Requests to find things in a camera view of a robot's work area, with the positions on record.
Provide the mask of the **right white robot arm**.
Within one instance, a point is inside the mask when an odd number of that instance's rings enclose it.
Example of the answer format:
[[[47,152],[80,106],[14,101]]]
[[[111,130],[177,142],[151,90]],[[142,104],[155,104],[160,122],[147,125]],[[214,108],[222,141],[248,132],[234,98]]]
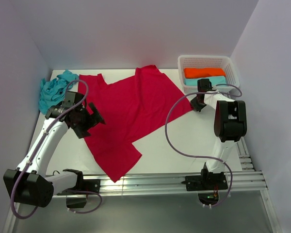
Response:
[[[209,79],[197,81],[198,94],[190,104],[201,112],[206,106],[215,110],[213,130],[216,136],[211,159],[205,163],[208,173],[200,177],[201,186],[211,189],[217,183],[214,174],[225,171],[224,162],[230,156],[236,143],[247,133],[246,106],[242,100],[232,100],[213,89]]]

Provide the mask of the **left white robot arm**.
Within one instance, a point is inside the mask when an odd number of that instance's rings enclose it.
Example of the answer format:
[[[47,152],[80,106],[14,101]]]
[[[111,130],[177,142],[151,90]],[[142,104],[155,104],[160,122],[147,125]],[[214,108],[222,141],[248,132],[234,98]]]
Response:
[[[89,130],[105,121],[95,105],[83,94],[68,91],[65,99],[51,106],[32,148],[16,169],[5,172],[3,180],[12,203],[46,207],[52,197],[64,191],[84,191],[83,172],[65,169],[58,175],[46,176],[49,162],[62,137],[72,129],[77,138],[90,136]]]

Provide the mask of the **crimson red t shirt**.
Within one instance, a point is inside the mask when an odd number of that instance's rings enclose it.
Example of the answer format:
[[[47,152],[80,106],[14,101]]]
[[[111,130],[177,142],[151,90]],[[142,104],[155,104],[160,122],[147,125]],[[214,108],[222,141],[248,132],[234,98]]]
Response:
[[[137,68],[131,77],[107,84],[98,74],[80,75],[104,123],[89,130],[85,142],[96,163],[116,182],[141,158],[133,142],[191,111],[180,89],[155,65]]]

